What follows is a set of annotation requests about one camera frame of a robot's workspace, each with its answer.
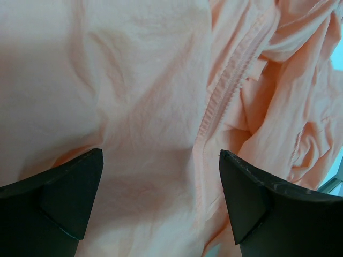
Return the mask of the salmon pink jacket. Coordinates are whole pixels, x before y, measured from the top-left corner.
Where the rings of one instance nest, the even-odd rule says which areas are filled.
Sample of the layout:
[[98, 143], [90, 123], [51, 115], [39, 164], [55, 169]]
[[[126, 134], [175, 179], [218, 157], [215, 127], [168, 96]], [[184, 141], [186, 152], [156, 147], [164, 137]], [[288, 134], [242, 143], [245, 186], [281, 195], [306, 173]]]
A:
[[101, 148], [77, 256], [240, 256], [220, 151], [319, 188], [341, 27], [342, 1], [1, 1], [1, 184]]

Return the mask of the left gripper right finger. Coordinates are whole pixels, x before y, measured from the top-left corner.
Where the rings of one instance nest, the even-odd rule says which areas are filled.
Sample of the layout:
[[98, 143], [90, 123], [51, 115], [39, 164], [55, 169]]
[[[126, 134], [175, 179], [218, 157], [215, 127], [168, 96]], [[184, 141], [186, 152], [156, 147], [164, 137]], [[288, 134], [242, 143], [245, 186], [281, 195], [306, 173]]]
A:
[[313, 191], [222, 150], [220, 178], [243, 256], [342, 256], [342, 198]]

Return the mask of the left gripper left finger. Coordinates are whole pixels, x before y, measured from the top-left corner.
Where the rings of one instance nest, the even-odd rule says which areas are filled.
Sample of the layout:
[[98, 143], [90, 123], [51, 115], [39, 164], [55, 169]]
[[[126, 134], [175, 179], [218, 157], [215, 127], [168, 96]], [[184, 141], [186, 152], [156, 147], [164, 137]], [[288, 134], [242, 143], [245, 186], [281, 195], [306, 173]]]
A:
[[1, 256], [75, 256], [103, 169], [101, 149], [1, 187]]

